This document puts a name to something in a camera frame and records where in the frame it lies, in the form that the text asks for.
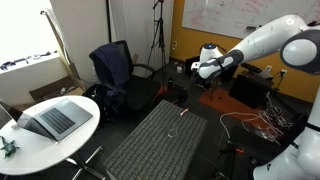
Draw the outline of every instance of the silver laptop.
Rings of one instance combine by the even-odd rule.
[[[69,99],[63,99],[32,117],[3,102],[1,105],[20,127],[56,141],[61,141],[93,117]]]

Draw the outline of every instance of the green object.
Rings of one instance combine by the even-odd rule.
[[[10,143],[8,143],[8,142],[4,139],[4,137],[2,137],[2,136],[0,136],[0,137],[2,138],[2,143],[3,143],[3,145],[4,145],[4,146],[1,148],[1,150],[5,150],[5,151],[6,151],[4,158],[10,157],[11,155],[13,155],[13,154],[17,151],[17,149],[20,149],[19,147],[16,147],[16,146],[14,145],[14,140],[11,141]]]

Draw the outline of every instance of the laptop keyboard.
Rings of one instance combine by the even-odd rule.
[[[50,109],[40,117],[59,134],[62,134],[75,124],[56,108]]]

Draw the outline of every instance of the window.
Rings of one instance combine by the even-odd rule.
[[[57,50],[58,43],[45,15],[49,0],[0,1],[0,65]]]

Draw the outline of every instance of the cardboard box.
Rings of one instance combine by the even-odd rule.
[[[29,93],[34,101],[39,103],[47,99],[64,95],[81,96],[85,90],[85,84],[81,80],[67,76],[46,86],[29,91]]]

